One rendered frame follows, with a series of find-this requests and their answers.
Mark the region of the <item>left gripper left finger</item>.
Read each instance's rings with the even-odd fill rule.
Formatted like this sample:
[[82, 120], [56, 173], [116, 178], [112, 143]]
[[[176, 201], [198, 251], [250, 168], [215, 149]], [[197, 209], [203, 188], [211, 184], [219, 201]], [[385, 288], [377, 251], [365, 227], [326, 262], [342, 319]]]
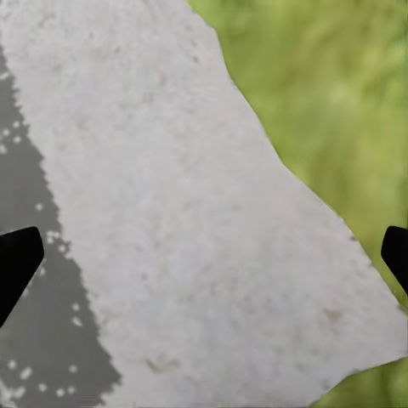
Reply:
[[18, 303], [43, 256], [42, 238], [35, 226], [0, 235], [0, 328]]

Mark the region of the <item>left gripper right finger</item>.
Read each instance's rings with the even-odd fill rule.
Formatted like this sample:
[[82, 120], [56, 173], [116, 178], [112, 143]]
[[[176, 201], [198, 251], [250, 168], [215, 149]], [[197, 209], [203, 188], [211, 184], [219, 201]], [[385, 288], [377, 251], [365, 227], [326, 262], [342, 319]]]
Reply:
[[408, 229], [397, 226], [387, 228], [383, 238], [381, 255], [394, 273], [404, 292], [408, 294]]

